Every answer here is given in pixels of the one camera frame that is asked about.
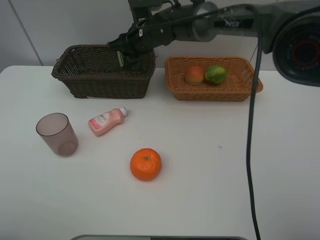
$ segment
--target translucent brown cup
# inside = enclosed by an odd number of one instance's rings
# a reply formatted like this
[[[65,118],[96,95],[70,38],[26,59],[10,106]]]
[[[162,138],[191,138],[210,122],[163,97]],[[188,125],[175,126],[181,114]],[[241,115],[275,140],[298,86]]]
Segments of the translucent brown cup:
[[[44,116],[35,129],[55,154],[67,157],[77,150],[78,138],[68,117],[63,113]]]

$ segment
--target robotic arm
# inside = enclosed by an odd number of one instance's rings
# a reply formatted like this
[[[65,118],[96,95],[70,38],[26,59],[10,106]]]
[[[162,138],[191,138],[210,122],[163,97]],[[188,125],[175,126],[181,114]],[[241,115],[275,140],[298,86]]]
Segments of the robotic arm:
[[[109,42],[124,64],[173,41],[209,42],[217,34],[263,36],[263,52],[273,52],[277,70],[288,80],[320,87],[320,2],[286,1],[269,5],[239,4],[218,9],[213,2],[191,0],[128,0],[134,23]],[[164,3],[171,7],[154,15]]]

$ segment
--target lotion bottle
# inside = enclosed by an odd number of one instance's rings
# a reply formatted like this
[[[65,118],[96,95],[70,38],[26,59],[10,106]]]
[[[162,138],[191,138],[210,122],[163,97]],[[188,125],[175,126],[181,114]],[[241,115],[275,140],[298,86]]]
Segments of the lotion bottle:
[[[105,134],[115,125],[122,124],[125,116],[127,116],[127,110],[124,107],[115,108],[92,118],[88,124],[92,132],[98,137]]]

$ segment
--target bottle label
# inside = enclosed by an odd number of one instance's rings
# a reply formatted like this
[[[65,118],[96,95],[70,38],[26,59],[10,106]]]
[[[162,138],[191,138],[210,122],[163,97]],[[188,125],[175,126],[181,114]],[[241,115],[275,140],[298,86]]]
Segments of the bottle label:
[[[105,125],[107,125],[108,122],[109,122],[109,113],[108,112],[101,114],[99,116],[96,116],[95,118],[92,118],[90,120],[90,123],[92,124],[94,129],[100,129],[100,128],[104,127]]]

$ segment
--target white table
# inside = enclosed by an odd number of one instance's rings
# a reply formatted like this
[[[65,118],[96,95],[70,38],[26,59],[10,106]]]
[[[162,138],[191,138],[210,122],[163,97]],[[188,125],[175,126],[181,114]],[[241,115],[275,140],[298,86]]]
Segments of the white table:
[[[249,100],[178,101],[156,69],[144,99],[74,98],[52,67],[0,74],[0,239],[79,235],[255,239],[245,150]],[[320,238],[320,88],[261,71],[252,172],[263,240]],[[87,121],[126,107],[125,123],[96,137]],[[73,156],[54,155],[38,120],[65,113],[78,136]],[[152,182],[129,162],[141,148],[162,156]]]

